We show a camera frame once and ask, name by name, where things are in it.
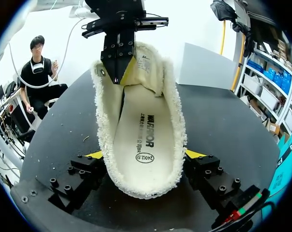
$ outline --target white panel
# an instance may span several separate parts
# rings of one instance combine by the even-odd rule
[[[186,43],[178,84],[230,89],[236,68],[230,59]]]

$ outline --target desk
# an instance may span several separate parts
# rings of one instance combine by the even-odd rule
[[[22,114],[24,115],[27,123],[29,124],[30,126],[30,129],[31,130],[34,130],[34,127],[32,126],[32,124],[30,123],[27,115],[26,115],[26,112],[24,110],[24,107],[22,105],[22,102],[21,102],[21,98],[20,98],[20,88],[14,93],[12,94],[9,98],[7,98],[3,103],[2,103],[2,106],[4,106],[4,109],[0,112],[0,115],[3,114],[4,110],[7,109],[8,107],[8,104],[10,103],[14,103],[14,105],[19,105],[20,106],[20,109],[21,109],[21,112]]]
[[[244,189],[252,184],[267,188],[279,149],[255,114],[229,90],[197,86],[178,86],[178,90],[188,148],[219,157],[228,173],[241,178]],[[71,158],[97,149],[94,96],[90,72],[86,72],[42,121],[27,151],[20,181],[37,176],[49,186],[50,178],[67,171]],[[210,230],[218,214],[198,191],[192,191],[186,178],[162,197],[145,201],[125,195],[106,176],[98,191],[92,191],[73,215],[115,230],[188,228],[203,232]]]

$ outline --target black cable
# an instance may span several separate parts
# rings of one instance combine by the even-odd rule
[[[162,18],[161,16],[159,16],[159,15],[157,15],[157,14],[146,13],[146,15],[154,15],[154,16],[157,16],[157,17]]]
[[[237,225],[242,223],[242,225],[244,225],[245,223],[247,223],[251,217],[253,217],[258,211],[262,210],[263,208],[265,208],[266,206],[271,206],[271,210],[274,211],[275,210],[275,204],[273,202],[266,202],[263,205],[261,205],[260,207],[257,207],[255,210],[252,210],[246,214],[244,214],[242,217],[240,217],[239,219],[237,219],[236,221],[231,221],[231,222],[227,222],[209,232],[222,232],[227,228],[232,227],[233,225]]]

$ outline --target blue bin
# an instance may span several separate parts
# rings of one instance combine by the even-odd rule
[[[276,83],[279,87],[281,87],[282,81],[283,81],[282,76],[276,73],[275,76],[273,77],[273,82]]]
[[[283,79],[292,81],[292,75],[290,75],[287,71],[284,70]]]
[[[264,69],[262,68],[261,65],[258,63],[253,62],[252,60],[248,61],[248,65],[251,66],[252,68],[255,68],[257,71],[263,73]]]
[[[273,74],[271,74],[270,72],[267,72],[266,70],[264,70],[264,75],[269,79],[269,80],[273,80]]]
[[[291,85],[281,86],[281,89],[286,93],[289,94]]]

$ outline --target person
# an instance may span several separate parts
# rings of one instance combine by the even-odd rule
[[[22,71],[21,78],[30,85],[42,86],[48,83],[48,76],[54,78],[58,69],[57,61],[51,62],[50,59],[42,56],[42,49],[45,44],[43,36],[35,37],[30,43],[32,58],[27,62]],[[44,105],[47,101],[59,98],[63,92],[68,88],[66,84],[46,86],[43,88],[31,88],[27,86],[27,93],[25,92],[26,85],[20,82],[21,99],[26,105],[27,112],[31,112],[33,107],[40,119],[43,119],[47,114],[47,107]]]

